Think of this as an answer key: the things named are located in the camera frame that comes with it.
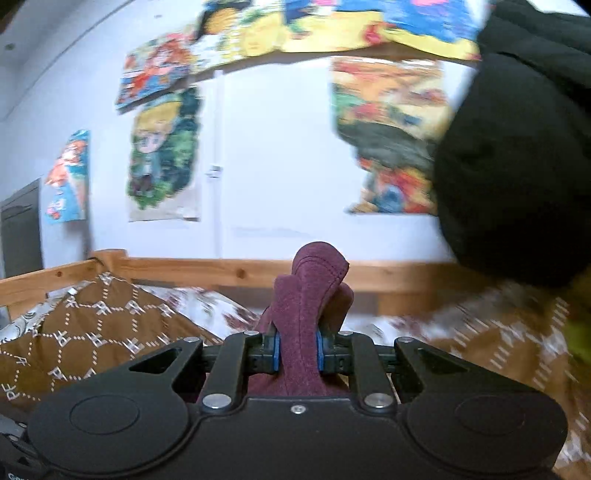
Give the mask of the maroon long sleeve shirt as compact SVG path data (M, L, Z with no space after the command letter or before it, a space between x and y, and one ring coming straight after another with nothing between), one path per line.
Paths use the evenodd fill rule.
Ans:
M204 391L202 409L214 414L229 412L249 400L287 403L290 413L301 416L315 403L346 398L339 375L318 371L315 332L338 333L353 290L346 285L349 262L325 242L304 245L290 266L290 273L274 280L270 306L251 331L266 332L270 324L280 333L280 372L245 375L242 361L219 354Z

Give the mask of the white floral pillow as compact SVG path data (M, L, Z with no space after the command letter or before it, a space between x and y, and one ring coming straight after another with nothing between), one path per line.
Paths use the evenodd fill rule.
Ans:
M49 299L35 305L12 322L1 315L1 341L7 343L23 336L40 324L43 317L55 309L59 301L70 294L80 292L88 281L69 288L53 291ZM164 288L145 286L144 291L168 303L173 310L204 328L213 336L223 339L233 333L252 329L259 322L259 312L249 310L228 297L198 287ZM390 345L394 338L410 336L422 341L452 338L463 324L460 313L447 308L425 318L378 316L349 313L342 330L370 336L377 345Z

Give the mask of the brown PF patterned duvet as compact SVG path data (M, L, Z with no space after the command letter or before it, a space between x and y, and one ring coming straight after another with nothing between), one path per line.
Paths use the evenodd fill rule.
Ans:
M1 341L1 402L21 410L69 383L101 373L186 336L221 343L145 286L103 274L59 301L23 336ZM256 311L252 299L235 300ZM452 338L423 341L553 397L569 433L555 468L565 479L590 475L590 364L568 349L569 303L506 284L446 307L463 317Z

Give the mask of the anime girl green poster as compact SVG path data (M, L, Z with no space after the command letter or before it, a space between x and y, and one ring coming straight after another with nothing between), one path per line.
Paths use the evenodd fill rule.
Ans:
M200 219L201 105L193 83L145 103L135 116L126 187L130 222Z

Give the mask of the yellow-green cloth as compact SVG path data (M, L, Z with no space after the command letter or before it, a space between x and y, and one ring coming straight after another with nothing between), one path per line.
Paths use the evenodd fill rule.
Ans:
M581 320L569 320L565 326L565 338L569 352L581 362L591 363L590 324Z

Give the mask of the colourful flower poster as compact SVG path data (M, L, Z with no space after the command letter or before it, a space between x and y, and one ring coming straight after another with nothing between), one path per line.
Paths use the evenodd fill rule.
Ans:
M441 62L335 57L332 111L366 172L349 213L437 213L433 153L452 117Z

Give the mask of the orange blue anime poster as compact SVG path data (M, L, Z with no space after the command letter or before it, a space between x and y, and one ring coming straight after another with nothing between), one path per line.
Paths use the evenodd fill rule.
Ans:
M45 214L52 223L87 217L89 144L89 130L74 132L48 173L45 185L53 189L53 194Z

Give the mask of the black hanging jacket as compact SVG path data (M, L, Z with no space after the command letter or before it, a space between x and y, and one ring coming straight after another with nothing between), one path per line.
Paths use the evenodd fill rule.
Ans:
M590 266L590 21L501 1L435 152L442 234L464 266L546 290Z

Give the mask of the red cartoon poster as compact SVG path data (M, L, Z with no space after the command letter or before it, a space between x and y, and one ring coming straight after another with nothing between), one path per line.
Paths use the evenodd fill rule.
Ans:
M190 74L193 60L189 35L182 30L160 35L129 51L120 77L116 109L168 89Z

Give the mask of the wooden bed frame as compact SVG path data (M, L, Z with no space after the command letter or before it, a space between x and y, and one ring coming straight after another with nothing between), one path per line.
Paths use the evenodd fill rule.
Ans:
M3 279L1 305L13 320L49 293L104 271L132 283L165 287L270 289L277 276L290 272L290 261L138 258L124 250L99 250L84 261ZM392 261L355 261L345 282L356 293L375 294L381 316L434 310L456 293L479 292L492 284L455 263Z

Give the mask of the white wall conduit pipe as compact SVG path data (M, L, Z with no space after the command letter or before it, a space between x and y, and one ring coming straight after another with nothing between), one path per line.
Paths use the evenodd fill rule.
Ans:
M207 171L207 178L211 181L211 222L212 244L215 259L222 258L222 216L221 216L221 180L223 174L223 159L221 154L221 123L223 102L222 69L216 69L213 74L213 133L211 166Z

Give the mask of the colourful wall tapestry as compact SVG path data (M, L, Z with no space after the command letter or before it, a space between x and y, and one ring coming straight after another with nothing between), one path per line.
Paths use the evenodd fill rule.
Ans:
M398 43L475 60L478 1L207 1L188 37L190 72L283 53L352 51Z

